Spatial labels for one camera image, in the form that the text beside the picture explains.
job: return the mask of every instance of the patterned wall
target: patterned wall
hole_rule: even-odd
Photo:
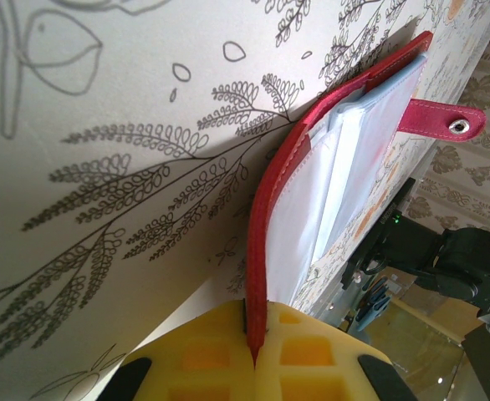
[[[459,103],[484,109],[487,128],[468,143],[438,144],[408,216],[436,231],[490,231],[490,42]]]

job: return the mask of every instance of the wallpaper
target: wallpaper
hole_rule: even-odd
[[[423,30],[417,95],[455,101],[488,0],[0,0],[0,399],[82,399],[180,305],[176,322],[242,297],[254,190],[284,136]],[[294,306],[431,143],[396,136]]]
[[[460,104],[484,109],[487,128],[464,144],[439,143],[408,215],[436,231],[490,231],[490,42],[468,80]]]

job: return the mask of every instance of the black machine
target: black machine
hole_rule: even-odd
[[[416,285],[490,310],[490,232],[478,228],[437,234],[406,217],[399,206],[409,179],[348,261],[344,289],[357,270],[375,274],[391,266],[417,276]]]

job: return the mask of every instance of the damask wallpaper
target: damask wallpaper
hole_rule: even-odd
[[[0,399],[92,399],[154,329],[242,297],[248,213],[284,136],[424,30],[417,96],[455,102],[490,0],[0,0]],[[397,134],[294,306],[431,145]]]
[[[436,231],[466,226],[490,231],[490,42],[459,103],[484,109],[487,128],[468,143],[438,144],[408,215]]]

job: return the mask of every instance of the metal snap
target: metal snap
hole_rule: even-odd
[[[466,119],[456,119],[449,124],[449,131],[454,135],[461,135],[470,129],[470,123]]]

